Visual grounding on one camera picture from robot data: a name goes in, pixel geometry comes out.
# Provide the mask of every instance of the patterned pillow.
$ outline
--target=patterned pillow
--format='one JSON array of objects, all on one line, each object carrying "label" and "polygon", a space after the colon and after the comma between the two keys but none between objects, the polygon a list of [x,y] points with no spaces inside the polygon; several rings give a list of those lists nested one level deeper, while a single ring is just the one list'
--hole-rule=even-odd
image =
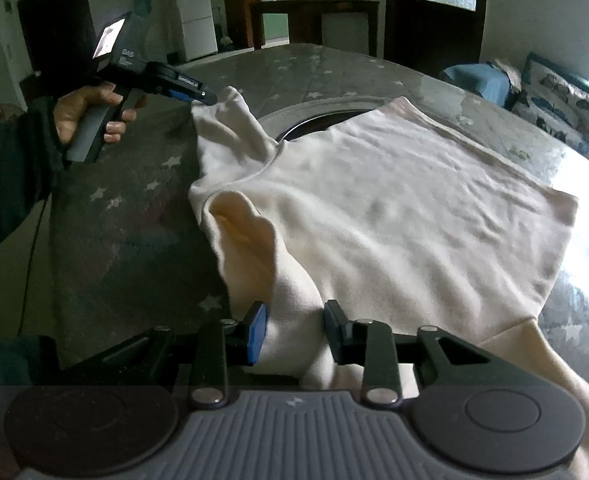
[{"label": "patterned pillow", "polygon": [[553,70],[529,60],[512,111],[589,160],[589,94]]}]

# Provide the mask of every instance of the black cable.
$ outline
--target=black cable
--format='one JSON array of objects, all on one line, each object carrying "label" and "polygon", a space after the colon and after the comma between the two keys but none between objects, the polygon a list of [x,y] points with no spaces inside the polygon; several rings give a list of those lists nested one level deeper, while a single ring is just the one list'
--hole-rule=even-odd
[{"label": "black cable", "polygon": [[34,259],[34,248],[36,247],[36,239],[39,236],[39,231],[41,230],[41,220],[44,218],[44,212],[46,211],[46,206],[48,204],[48,200],[50,197],[46,197],[44,200],[44,205],[41,208],[41,212],[39,213],[39,220],[36,222],[36,229],[34,230],[34,237],[32,238],[32,247],[30,248],[30,257],[28,258],[28,272],[26,273],[26,286],[23,289],[23,305],[21,306],[21,318],[18,322],[18,332],[17,336],[21,335],[23,332],[23,323],[26,320],[26,307],[28,305],[28,287],[30,286],[30,272],[32,271],[32,260]]}]

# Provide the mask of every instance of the gripper handle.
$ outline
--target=gripper handle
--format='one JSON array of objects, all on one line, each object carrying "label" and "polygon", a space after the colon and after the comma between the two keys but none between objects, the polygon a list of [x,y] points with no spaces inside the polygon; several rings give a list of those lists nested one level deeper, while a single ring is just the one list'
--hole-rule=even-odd
[{"label": "gripper handle", "polygon": [[88,108],[79,122],[77,131],[65,152],[65,160],[71,162],[95,162],[103,147],[103,134],[106,124],[120,120],[121,111],[134,108],[143,96],[142,90],[117,86],[114,92],[122,95],[124,100],[116,106],[94,105]]}]

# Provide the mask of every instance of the hand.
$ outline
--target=hand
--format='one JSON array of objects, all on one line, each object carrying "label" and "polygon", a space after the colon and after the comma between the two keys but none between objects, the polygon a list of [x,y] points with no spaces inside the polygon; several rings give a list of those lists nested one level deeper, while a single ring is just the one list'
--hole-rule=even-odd
[{"label": "hand", "polygon": [[[101,86],[84,86],[74,92],[60,98],[54,106],[54,124],[62,144],[65,146],[77,131],[79,121],[90,105],[117,105],[124,98],[113,92],[115,85],[103,83]],[[144,95],[134,108],[142,108],[148,104],[148,96]],[[131,108],[124,110],[121,114],[121,121],[110,121],[106,125],[106,132],[103,135],[105,142],[115,143],[121,140],[126,132],[126,123],[136,119],[136,110]]]}]

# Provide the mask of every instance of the gray tablecloth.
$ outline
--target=gray tablecloth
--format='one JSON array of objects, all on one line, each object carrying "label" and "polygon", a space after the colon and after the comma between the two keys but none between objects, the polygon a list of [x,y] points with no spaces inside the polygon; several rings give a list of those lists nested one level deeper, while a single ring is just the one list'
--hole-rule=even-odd
[{"label": "gray tablecloth", "polygon": [[[190,73],[217,91],[238,88],[259,118],[312,101],[407,96],[433,118],[577,195],[575,235],[539,323],[589,382],[588,161],[496,105],[360,54],[293,44]],[[199,175],[195,148],[190,108],[155,96],[119,146],[65,176],[54,196],[51,244],[58,343],[72,359],[153,325],[194,330],[226,312],[225,285],[187,198]]]}]

